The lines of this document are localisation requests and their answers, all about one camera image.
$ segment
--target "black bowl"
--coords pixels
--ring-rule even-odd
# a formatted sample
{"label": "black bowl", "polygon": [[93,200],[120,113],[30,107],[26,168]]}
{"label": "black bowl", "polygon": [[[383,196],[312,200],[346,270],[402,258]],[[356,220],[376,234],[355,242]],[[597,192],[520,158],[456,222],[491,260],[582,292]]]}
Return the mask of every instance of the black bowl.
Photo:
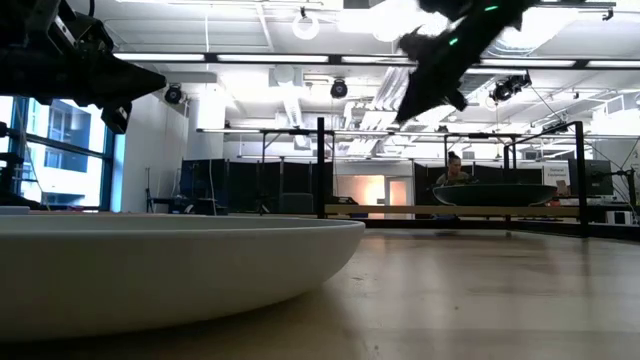
{"label": "black bowl", "polygon": [[548,185],[461,185],[433,189],[433,194],[447,205],[457,206],[530,206],[543,204],[557,188]]}

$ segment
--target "camera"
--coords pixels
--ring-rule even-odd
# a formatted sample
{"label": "camera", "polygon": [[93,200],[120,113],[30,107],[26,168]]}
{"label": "camera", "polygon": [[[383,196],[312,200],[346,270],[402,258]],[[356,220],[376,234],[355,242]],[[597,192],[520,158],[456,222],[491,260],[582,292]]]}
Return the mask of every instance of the camera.
{"label": "camera", "polygon": [[335,79],[333,81],[333,85],[331,86],[331,97],[334,99],[342,99],[347,96],[349,92],[349,88],[347,88],[347,84],[344,82],[344,79]]}

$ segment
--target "table surface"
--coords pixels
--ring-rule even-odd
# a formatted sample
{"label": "table surface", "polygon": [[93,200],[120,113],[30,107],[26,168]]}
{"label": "table surface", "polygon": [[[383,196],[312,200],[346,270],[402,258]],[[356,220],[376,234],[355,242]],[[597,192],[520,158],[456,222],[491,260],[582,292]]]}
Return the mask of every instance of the table surface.
{"label": "table surface", "polygon": [[319,289],[217,321],[0,347],[3,359],[634,359],[640,247],[369,231]]}

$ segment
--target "wooden beam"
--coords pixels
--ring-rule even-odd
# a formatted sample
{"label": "wooden beam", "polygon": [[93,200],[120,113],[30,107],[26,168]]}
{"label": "wooden beam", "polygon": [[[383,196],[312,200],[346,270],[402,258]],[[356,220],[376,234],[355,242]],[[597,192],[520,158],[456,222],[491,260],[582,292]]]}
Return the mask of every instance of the wooden beam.
{"label": "wooden beam", "polygon": [[501,206],[371,206],[327,205],[327,214],[438,214],[466,216],[555,216],[577,217],[576,207],[501,207]]}

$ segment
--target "light fixture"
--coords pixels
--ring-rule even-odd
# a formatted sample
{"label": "light fixture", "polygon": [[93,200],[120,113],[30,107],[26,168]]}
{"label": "light fixture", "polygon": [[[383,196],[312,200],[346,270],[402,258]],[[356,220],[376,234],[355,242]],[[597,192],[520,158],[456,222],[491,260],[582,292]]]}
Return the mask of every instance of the light fixture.
{"label": "light fixture", "polygon": [[251,0],[116,0],[121,3],[143,3],[143,4],[166,4],[166,5],[200,5],[200,6],[255,6],[256,3],[261,3],[265,7],[298,7],[298,6],[306,6],[309,7],[318,7],[321,8],[323,6],[322,2],[319,1],[296,1],[296,0],[286,0],[286,1],[251,1]]}
{"label": "light fixture", "polygon": [[640,61],[634,60],[591,60],[587,67],[640,68]]}
{"label": "light fixture", "polygon": [[367,130],[336,130],[334,131],[336,135],[373,135],[373,136],[386,136],[386,135],[394,135],[393,131],[367,131]]}
{"label": "light fixture", "polygon": [[524,69],[470,68],[467,75],[526,75]]}
{"label": "light fixture", "polygon": [[[260,159],[262,160],[262,155],[238,155],[238,159]],[[265,155],[265,160],[277,160],[280,159],[280,156],[274,155]]]}
{"label": "light fixture", "polygon": [[406,56],[343,56],[342,62],[345,64],[363,65],[416,65],[415,62],[409,60]]}
{"label": "light fixture", "polygon": [[163,54],[163,53],[114,53],[113,56],[125,61],[145,62],[203,62],[204,54]]}
{"label": "light fixture", "polygon": [[219,62],[246,62],[246,63],[297,63],[313,64],[328,63],[326,55],[269,55],[269,54],[219,54]]}
{"label": "light fixture", "polygon": [[[309,19],[311,21],[311,25],[303,30],[300,28],[300,22],[304,19]],[[291,30],[293,30],[293,34],[302,40],[311,40],[318,36],[320,32],[320,23],[318,22],[318,18],[312,16],[311,14],[306,14],[304,7],[300,8],[300,13],[298,13],[293,19],[293,23],[291,23]]]}
{"label": "light fixture", "polygon": [[259,134],[258,129],[198,129],[198,132],[218,134]]}
{"label": "light fixture", "polygon": [[575,60],[547,60],[547,59],[482,59],[482,66],[513,66],[522,68],[537,67],[572,67],[576,64]]}

